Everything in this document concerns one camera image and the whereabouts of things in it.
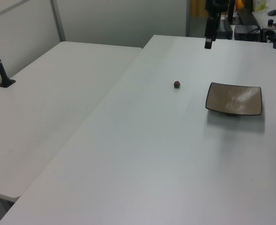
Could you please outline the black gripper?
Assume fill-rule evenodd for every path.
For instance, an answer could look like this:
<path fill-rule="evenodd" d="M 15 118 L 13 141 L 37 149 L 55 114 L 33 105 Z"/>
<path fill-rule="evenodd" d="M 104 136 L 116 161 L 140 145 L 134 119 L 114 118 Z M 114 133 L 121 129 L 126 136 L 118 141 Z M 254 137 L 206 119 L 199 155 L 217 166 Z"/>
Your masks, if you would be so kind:
<path fill-rule="evenodd" d="M 205 49 L 211 49 L 220 26 L 221 13 L 228 10 L 228 0 L 205 0 L 205 10 L 209 13 L 205 29 Z"/>

